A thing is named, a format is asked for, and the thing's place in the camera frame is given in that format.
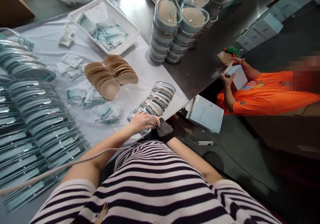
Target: white paper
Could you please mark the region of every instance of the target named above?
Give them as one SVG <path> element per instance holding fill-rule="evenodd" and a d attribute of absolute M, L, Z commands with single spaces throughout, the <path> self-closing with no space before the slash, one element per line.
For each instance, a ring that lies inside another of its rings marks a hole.
<path fill-rule="evenodd" d="M 67 53 L 61 61 L 75 68 L 77 65 L 81 64 L 83 59 L 77 55 Z"/>
<path fill-rule="evenodd" d="M 60 72 L 60 74 L 63 74 L 65 72 L 68 72 L 68 71 L 74 69 L 71 65 L 63 63 L 62 61 L 57 63 L 57 68 L 58 68 L 58 71 Z"/>

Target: black and white striped clothing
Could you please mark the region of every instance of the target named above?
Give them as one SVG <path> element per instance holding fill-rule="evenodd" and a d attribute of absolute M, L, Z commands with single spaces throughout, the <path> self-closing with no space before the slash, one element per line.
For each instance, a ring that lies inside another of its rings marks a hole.
<path fill-rule="evenodd" d="M 206 182 L 163 142 L 133 146 L 98 189 L 67 181 L 30 223 L 280 223 L 235 182 Z"/>

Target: person in orange shirt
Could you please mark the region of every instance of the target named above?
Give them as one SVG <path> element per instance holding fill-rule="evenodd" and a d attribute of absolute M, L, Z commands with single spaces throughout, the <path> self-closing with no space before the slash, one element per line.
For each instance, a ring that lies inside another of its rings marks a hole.
<path fill-rule="evenodd" d="M 319 71 L 293 71 L 261 73 L 252 68 L 244 59 L 231 58 L 233 65 L 240 64 L 248 83 L 237 91 L 232 91 L 233 74 L 221 79 L 224 89 L 217 95 L 216 105 L 225 114 L 236 115 L 278 115 L 293 111 L 320 100 Z"/>

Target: white cable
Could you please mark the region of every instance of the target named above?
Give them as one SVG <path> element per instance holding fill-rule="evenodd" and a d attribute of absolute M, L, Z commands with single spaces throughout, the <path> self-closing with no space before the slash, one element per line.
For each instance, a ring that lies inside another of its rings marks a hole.
<path fill-rule="evenodd" d="M 194 141 L 190 140 L 190 136 L 194 136 L 194 138 L 196 139 L 196 141 L 194 142 Z M 196 136 L 195 136 L 194 134 L 189 134 L 189 135 L 188 135 L 188 139 L 189 139 L 189 141 L 190 141 L 191 143 L 185 142 L 184 140 L 182 140 L 182 139 L 180 139 L 180 138 L 178 138 L 178 137 L 176 137 L 176 138 L 177 138 L 178 140 L 180 140 L 181 142 L 184 142 L 184 143 L 187 143 L 187 144 L 190 144 L 190 145 L 199 144 L 199 142 L 198 142 L 198 140 L 197 140 L 197 138 L 196 138 Z"/>
<path fill-rule="evenodd" d="M 73 165 L 76 165 L 76 164 L 80 164 L 80 163 L 83 163 L 83 162 L 90 161 L 90 160 L 92 160 L 92 159 L 94 159 L 94 158 L 102 155 L 103 153 L 105 153 L 105 152 L 107 152 L 107 151 L 110 151 L 110 150 L 112 150 L 112 151 L 118 151 L 118 150 L 126 150 L 126 149 L 133 149 L 133 150 L 134 150 L 134 149 L 136 149 L 136 148 L 138 148 L 138 147 L 140 147 L 140 146 L 141 146 L 141 143 L 139 143 L 139 145 L 138 145 L 137 147 L 135 147 L 135 148 L 133 148 L 133 147 L 130 146 L 130 147 L 123 147 L 123 148 L 108 148 L 108 149 L 105 149 L 105 150 L 101 151 L 99 154 L 96 154 L 95 156 L 90 157 L 90 158 L 88 158 L 88 159 L 69 162 L 69 163 L 64 164 L 64 165 L 62 165 L 62 166 L 59 166 L 59 167 L 57 167 L 57 168 L 55 168 L 55 169 L 49 170 L 49 171 L 47 171 L 47 172 L 45 172 L 45 173 L 43 173 L 43 174 L 41 174 L 41 175 L 39 175 L 39 176 L 37 176 L 37 177 L 34 177 L 34 178 L 32 178 L 32 179 L 29 179 L 29 180 L 27 180 L 27 181 L 25 181 L 25 182 L 19 183 L 19 184 L 15 185 L 15 186 L 0 189 L 0 196 L 7 195 L 7 194 L 9 194 L 9 193 L 11 193 L 11 192 L 20 190 L 20 189 L 22 189 L 22 188 L 24 188 L 24 187 L 26 187 L 26 186 L 28 186 L 28 185 L 32 185 L 32 184 L 34 184 L 35 182 L 41 181 L 42 179 L 44 179 L 44 178 L 46 178 L 46 177 L 49 177 L 49 176 L 55 174 L 56 172 L 58 172 L 58 171 L 60 171 L 60 170 L 62 170 L 62 169 L 65 169 L 65 168 L 67 168 L 67 167 L 70 167 L 70 166 L 73 166 Z"/>

